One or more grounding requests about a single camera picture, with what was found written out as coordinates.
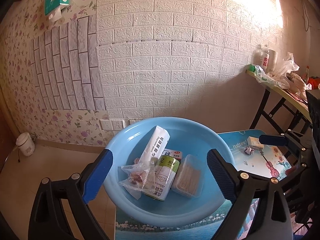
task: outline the transparent plastic box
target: transparent plastic box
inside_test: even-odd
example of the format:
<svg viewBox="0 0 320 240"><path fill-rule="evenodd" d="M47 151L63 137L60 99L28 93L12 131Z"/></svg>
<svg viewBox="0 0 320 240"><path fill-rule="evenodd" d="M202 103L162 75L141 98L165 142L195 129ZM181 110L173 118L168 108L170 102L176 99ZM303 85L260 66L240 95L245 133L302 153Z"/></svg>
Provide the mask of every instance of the transparent plastic box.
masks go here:
<svg viewBox="0 0 320 240"><path fill-rule="evenodd" d="M204 163L193 155L187 155L181 162L171 189L186 197L200 197L204 183Z"/></svg>

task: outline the white trash can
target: white trash can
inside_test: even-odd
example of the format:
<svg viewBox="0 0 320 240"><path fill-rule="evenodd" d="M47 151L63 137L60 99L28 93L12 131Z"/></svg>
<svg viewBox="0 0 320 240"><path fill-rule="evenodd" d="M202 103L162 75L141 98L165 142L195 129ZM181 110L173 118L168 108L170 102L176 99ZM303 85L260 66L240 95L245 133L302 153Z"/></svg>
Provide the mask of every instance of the white trash can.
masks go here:
<svg viewBox="0 0 320 240"><path fill-rule="evenodd" d="M16 145L25 156L30 156L35 150L35 144L28 132L22 133L16 140Z"/></svg>

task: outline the blue table with printed picture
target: blue table with printed picture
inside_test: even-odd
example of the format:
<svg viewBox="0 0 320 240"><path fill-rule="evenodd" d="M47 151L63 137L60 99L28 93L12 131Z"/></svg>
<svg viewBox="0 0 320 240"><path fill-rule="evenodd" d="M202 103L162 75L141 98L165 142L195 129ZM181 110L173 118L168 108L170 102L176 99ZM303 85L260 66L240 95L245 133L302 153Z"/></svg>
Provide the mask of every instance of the blue table with printed picture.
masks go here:
<svg viewBox="0 0 320 240"><path fill-rule="evenodd" d="M262 134L265 133L261 130L246 130L220 133L219 136L229 146L238 171L243 170L269 178L277 174L278 179L283 179L285 171L291 166L277 147L265 145L261 151L254 150L251 155L246 153L248 147L247 138L249 136L259 138ZM182 157L187 155L187 152L183 152ZM257 203L258 200L252 201L246 221L238 234L238 240L246 237L257 208ZM116 240L210 240L230 208L231 202L226 200L214 214L197 223L180 228L159 228L142 224L128 217L122 210L117 208Z"/></svg>

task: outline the violin illustration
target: violin illustration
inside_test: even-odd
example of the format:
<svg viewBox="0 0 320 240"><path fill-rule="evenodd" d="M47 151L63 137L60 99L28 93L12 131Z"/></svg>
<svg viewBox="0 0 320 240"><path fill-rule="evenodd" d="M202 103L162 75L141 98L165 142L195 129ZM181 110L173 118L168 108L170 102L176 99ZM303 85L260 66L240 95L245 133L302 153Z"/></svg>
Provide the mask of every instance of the violin illustration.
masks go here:
<svg viewBox="0 0 320 240"><path fill-rule="evenodd" d="M280 176L279 171L277 171L277 170L273 167L272 163L269 162L269 161L265 158L265 156L264 156L264 154L263 154L263 151L260 151L260 153L261 153L261 156L266 160L266 166L267 166L267 168L270 170L271 176L274 177L274 178L278 178L278 177Z"/></svg>

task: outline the tile floor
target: tile floor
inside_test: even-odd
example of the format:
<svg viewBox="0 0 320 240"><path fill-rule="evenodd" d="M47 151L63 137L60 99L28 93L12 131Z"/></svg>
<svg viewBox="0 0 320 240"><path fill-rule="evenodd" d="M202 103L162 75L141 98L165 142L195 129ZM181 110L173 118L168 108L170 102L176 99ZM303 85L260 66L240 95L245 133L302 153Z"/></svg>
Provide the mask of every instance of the tile floor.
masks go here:
<svg viewBox="0 0 320 240"><path fill-rule="evenodd" d="M18 163L18 150L15 148L10 153L0 173L0 210L20 240L28 239L30 213L41 179L67 179L73 173L81 172L97 156L96 153L36 145L33 155L25 157L20 154L21 162ZM63 207L74 236L82 240L68 201L63 201ZM113 240L116 207L103 187L89 207L107 236Z"/></svg>

